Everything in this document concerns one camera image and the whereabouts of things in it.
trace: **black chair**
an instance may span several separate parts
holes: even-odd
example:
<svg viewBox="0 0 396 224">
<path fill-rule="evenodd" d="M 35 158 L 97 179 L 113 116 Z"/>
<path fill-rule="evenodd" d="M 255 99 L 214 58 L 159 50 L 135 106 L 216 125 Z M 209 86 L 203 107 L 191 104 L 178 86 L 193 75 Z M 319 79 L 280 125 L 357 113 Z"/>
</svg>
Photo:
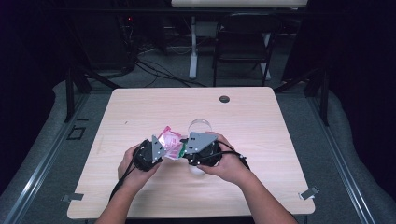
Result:
<svg viewBox="0 0 396 224">
<path fill-rule="evenodd" d="M 273 45 L 281 30 L 281 21 L 267 14 L 234 13 L 223 17 L 218 23 L 216 46 L 212 67 L 213 86 L 216 86 L 218 62 L 221 63 L 266 63 L 262 86 L 268 72 Z M 269 34 L 265 44 L 264 34 Z"/>
</svg>

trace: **black circular hole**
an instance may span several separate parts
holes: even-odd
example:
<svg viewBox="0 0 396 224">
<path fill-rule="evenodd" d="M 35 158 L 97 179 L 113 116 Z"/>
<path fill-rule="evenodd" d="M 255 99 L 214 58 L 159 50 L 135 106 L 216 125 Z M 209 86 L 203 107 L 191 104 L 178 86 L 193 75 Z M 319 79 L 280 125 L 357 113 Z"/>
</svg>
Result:
<svg viewBox="0 0 396 224">
<path fill-rule="evenodd" d="M 230 102 L 230 97 L 228 97 L 228 96 L 226 96 L 226 95 L 222 95 L 222 96 L 220 96 L 220 101 L 222 102 L 222 103 L 228 103 L 228 102 Z"/>
</svg>

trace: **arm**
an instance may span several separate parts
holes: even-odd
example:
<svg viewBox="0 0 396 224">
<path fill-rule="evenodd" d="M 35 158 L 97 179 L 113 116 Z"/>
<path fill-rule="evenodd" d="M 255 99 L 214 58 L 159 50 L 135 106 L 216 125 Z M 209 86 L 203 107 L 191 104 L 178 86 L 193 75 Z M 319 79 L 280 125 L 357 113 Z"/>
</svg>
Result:
<svg viewBox="0 0 396 224">
<path fill-rule="evenodd" d="M 122 177 L 128 168 L 136 148 L 137 146 L 131 147 L 125 152 L 123 160 L 119 166 L 119 178 Z M 99 216 L 95 223 L 125 223 L 125 219 L 128 215 L 128 210 L 131 206 L 134 196 L 155 174 L 159 166 L 160 163 L 158 163 L 148 172 L 131 168 L 133 169 L 132 172 L 127 175 L 122 186 L 114 194 L 106 209 L 103 211 L 102 215 Z"/>
<path fill-rule="evenodd" d="M 218 134 L 218 140 L 230 146 L 227 139 Z M 222 151 L 230 150 L 222 143 Z M 297 223 L 294 217 L 268 191 L 262 182 L 233 154 L 224 154 L 217 166 L 198 166 L 204 172 L 217 175 L 238 186 L 247 200 L 251 215 L 257 224 Z"/>
</svg>

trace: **light wood surface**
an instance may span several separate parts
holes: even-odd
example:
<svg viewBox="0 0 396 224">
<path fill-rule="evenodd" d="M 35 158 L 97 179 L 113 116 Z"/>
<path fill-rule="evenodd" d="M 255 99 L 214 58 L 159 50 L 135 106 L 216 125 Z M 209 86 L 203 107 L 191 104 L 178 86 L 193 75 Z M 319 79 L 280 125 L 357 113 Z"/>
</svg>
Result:
<svg viewBox="0 0 396 224">
<path fill-rule="evenodd" d="M 172 0 L 173 7 L 305 7 L 307 0 Z"/>
<path fill-rule="evenodd" d="M 227 95 L 227 104 L 219 101 Z M 247 157 L 251 170 L 293 214 L 311 214 L 311 199 L 289 132 L 270 88 L 119 89 L 113 91 L 70 204 L 71 218 L 97 218 L 117 183 L 117 167 L 129 147 L 157 136 L 165 126 L 188 134 L 206 119 Z M 213 175 L 193 175 L 187 161 L 164 159 L 135 197 L 128 217 L 248 216 L 241 190 Z"/>
</svg>

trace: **person's left hand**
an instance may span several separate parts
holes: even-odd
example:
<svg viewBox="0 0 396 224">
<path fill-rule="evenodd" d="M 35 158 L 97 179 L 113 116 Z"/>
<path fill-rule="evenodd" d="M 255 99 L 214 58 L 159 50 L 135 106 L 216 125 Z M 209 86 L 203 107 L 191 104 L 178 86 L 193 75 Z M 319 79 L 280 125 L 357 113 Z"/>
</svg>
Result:
<svg viewBox="0 0 396 224">
<path fill-rule="evenodd" d="M 134 147 L 130 147 L 125 151 L 122 162 L 119 165 L 119 179 L 125 174 L 126 169 L 134 155 L 134 150 L 139 146 L 136 145 Z M 137 193 L 139 190 L 145 186 L 146 182 L 157 172 L 158 167 L 160 167 L 161 163 L 156 164 L 151 170 L 148 172 L 141 171 L 137 168 L 134 168 L 134 165 L 131 166 L 130 170 L 132 172 L 125 177 L 125 180 L 121 186 L 122 189 L 128 189 L 133 193 Z"/>
</svg>

